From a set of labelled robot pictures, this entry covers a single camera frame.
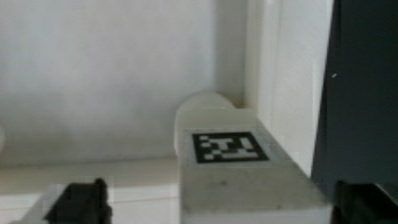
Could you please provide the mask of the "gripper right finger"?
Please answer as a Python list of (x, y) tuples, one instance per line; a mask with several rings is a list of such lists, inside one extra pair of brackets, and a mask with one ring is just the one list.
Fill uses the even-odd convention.
[(398, 224), (398, 185), (335, 183), (335, 224)]

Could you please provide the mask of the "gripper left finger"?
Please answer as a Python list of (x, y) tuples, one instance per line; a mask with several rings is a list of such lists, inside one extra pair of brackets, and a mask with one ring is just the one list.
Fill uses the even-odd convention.
[(48, 224), (112, 224), (106, 182), (71, 183), (62, 191), (44, 220)]

